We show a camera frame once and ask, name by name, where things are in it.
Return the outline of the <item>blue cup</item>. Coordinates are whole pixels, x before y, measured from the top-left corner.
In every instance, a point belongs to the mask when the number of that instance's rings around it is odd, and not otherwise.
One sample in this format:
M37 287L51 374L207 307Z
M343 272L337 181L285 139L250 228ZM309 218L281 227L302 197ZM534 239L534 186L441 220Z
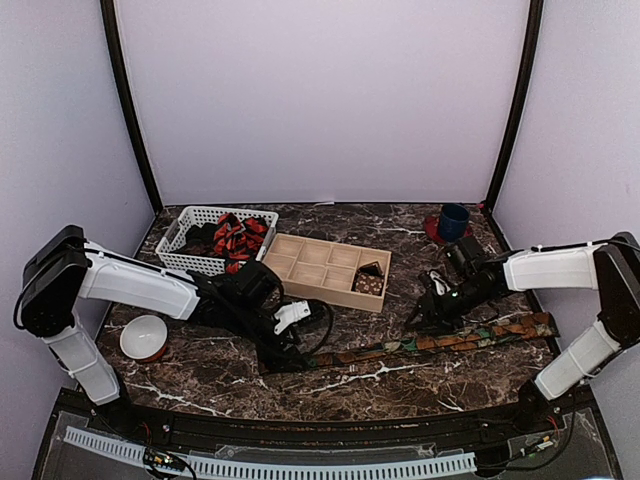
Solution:
M455 242L463 238L470 219L469 210L461 204L445 204L439 216L437 233L445 242Z

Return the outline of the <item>left black frame post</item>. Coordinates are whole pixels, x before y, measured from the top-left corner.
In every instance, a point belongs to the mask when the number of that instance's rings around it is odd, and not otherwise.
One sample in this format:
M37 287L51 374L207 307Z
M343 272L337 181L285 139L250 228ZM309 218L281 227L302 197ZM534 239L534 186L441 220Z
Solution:
M164 208L164 205L152 171L134 105L118 27L116 3L113 0L101 0L100 10L112 74L129 141L147 198L154 213L159 214Z

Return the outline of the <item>dark tie in basket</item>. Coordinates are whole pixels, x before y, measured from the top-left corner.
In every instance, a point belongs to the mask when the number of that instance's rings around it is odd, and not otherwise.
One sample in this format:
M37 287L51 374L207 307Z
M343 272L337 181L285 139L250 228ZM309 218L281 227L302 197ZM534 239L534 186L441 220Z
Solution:
M206 256L214 251L216 226L212 223L205 223L199 227L194 225L189 228L185 235L185 245L178 250L178 253L185 255Z

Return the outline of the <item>wooden compartment tray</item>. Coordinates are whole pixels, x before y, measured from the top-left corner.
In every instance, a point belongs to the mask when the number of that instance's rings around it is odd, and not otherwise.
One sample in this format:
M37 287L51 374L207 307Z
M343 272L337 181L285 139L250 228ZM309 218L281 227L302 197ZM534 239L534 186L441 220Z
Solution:
M284 292L295 298L379 313L383 310L392 253L361 246L277 234L262 262L280 278ZM352 291L361 265L378 261L384 271L381 296Z

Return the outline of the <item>brown green patterned tie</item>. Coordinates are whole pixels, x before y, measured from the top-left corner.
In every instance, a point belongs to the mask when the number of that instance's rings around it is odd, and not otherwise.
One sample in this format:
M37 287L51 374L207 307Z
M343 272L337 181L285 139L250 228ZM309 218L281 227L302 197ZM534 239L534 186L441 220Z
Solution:
M400 340L368 344L343 352L315 353L300 364L283 362L269 365L258 362L261 375L303 372L329 367L382 360L389 356L430 356L446 352L464 352L527 340L553 338L559 335L554 317L548 312L504 316L488 323L465 327L453 334L429 336L421 334Z

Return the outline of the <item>red saucer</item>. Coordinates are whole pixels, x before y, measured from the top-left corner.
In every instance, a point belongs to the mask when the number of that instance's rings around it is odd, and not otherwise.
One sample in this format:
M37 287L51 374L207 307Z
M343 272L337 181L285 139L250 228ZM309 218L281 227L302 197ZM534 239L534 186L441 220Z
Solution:
M438 216L427 216L424 220L425 233L431 240L435 241L436 243L445 244L446 241L443 240L437 233L438 225Z

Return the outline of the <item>red black striped tie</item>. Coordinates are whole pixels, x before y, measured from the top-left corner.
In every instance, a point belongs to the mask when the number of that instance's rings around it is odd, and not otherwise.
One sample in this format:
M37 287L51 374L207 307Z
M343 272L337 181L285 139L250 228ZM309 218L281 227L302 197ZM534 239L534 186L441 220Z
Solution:
M255 258L262 247L269 225L264 218L240 220L233 213L220 217L213 236L214 252L224 259L225 272L237 273L241 263Z

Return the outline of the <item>rolled dark tie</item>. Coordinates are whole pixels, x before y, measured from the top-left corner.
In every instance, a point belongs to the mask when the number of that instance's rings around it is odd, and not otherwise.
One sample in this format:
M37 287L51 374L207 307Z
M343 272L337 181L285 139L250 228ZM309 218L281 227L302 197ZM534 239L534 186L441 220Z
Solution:
M375 277L384 276L384 271L378 261L373 261L361 265L358 269L358 272Z

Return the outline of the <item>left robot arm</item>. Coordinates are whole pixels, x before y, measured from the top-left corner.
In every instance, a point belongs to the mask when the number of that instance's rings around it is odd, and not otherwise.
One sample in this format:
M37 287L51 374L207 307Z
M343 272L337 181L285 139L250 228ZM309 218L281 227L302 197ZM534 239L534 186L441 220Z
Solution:
M263 306L278 288L275 273L255 260L215 276L174 272L106 250L88 241L82 228L68 225L25 265L13 322L41 339L88 399L103 406L107 425L131 436L141 427L140 412L124 400L125 387L81 325L77 300L225 328L251 340L266 360L296 365L303 355L285 335L288 323Z

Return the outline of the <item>white orange bowl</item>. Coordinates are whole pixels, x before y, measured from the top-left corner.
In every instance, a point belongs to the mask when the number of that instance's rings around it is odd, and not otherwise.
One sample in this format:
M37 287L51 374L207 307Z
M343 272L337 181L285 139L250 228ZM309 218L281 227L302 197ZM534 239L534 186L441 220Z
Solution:
M123 329L119 346L122 353L139 363L154 362L166 351L168 329L155 315L142 315L131 320Z

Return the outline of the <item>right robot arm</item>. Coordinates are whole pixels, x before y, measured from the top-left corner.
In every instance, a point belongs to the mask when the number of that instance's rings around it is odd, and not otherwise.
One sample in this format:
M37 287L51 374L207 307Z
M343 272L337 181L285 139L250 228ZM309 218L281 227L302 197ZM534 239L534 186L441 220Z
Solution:
M449 245L445 253L464 280L450 286L432 273L422 273L419 279L425 292L405 322L409 330L452 333L473 308L515 292L591 289L599 293L600 311L593 325L520 388L521 403L511 410L510 424L521 434L534 432L547 420L547 402L639 342L639 245L628 232L497 256L487 254L469 236Z

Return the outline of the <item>black frame post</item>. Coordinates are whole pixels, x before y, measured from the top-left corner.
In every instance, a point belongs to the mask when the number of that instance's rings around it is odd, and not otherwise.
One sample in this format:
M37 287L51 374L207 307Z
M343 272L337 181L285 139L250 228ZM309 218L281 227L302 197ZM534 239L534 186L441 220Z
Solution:
M112 74L129 141L147 198L154 213L159 214L164 208L164 205L152 171L134 105L118 27L116 3L113 0L101 0L100 10Z
M527 23L512 102L494 171L483 203L485 210L490 213L495 210L498 203L524 113L535 63L543 11L543 0L531 0L529 2Z

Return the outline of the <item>rolled brown patterned tie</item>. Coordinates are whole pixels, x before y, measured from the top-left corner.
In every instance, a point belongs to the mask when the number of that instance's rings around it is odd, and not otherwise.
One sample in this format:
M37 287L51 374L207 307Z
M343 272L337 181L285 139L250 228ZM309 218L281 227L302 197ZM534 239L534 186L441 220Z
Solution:
M354 278L352 291L366 295L381 296L384 286L385 281L383 276L358 272Z

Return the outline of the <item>white perforated basket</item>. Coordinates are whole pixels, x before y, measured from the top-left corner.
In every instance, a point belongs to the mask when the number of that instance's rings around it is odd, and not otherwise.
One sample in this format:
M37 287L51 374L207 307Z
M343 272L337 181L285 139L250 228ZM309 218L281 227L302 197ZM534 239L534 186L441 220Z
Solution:
M278 219L273 211L188 206L165 232L156 254L169 269L235 273L246 261L264 258Z

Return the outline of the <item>black front rail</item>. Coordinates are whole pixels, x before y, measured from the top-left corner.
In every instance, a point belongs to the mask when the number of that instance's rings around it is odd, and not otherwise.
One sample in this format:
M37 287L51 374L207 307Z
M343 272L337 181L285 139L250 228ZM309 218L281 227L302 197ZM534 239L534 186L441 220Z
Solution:
M223 418L136 405L136 414L151 429L155 445L209 450L222 445L265 448L342 449L435 443L439 446L489 448L524 433L553 430L548 411L527 430L513 423L514 404L463 413L367 421L285 422Z

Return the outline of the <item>right black frame post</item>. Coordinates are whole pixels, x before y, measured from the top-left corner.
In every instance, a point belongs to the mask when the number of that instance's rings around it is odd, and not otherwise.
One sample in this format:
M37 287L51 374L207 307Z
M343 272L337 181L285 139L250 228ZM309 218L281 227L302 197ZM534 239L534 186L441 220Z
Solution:
M498 203L524 113L535 63L543 11L543 0L531 0L529 2L527 23L512 102L494 171L483 203L485 210L490 213L495 210Z

